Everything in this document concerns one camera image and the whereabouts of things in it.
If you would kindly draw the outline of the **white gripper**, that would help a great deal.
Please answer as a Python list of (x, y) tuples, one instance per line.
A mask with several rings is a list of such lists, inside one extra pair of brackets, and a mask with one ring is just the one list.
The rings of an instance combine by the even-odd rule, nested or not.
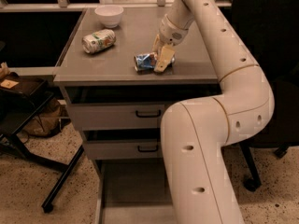
[(164, 43), (176, 46), (183, 41), (188, 32), (188, 29), (178, 28), (167, 16), (163, 17), (159, 27), (159, 34), (156, 35), (152, 46), (152, 51), (158, 54), (157, 63), (154, 68), (156, 73), (162, 73), (175, 55), (173, 46), (164, 45)]

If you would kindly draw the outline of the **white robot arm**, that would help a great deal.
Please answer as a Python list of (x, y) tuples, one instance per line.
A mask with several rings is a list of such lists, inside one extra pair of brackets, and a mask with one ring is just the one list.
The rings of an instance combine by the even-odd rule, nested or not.
[(274, 95), (262, 68), (215, 0), (175, 0), (153, 48), (164, 68), (195, 23), (221, 94), (170, 105), (161, 123), (164, 166), (177, 224), (245, 224), (221, 155), (225, 146), (260, 132), (272, 118)]

